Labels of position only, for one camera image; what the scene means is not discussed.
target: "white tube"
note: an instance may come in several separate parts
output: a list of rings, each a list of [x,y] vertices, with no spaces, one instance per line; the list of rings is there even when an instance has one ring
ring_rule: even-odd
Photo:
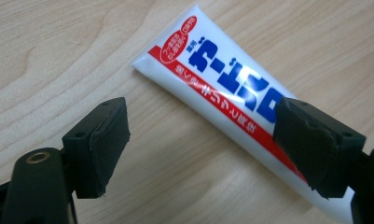
[[[198,7],[182,15],[132,65],[233,139],[303,198],[330,217],[352,223],[348,188],[324,199],[271,139],[274,106],[295,98]]]

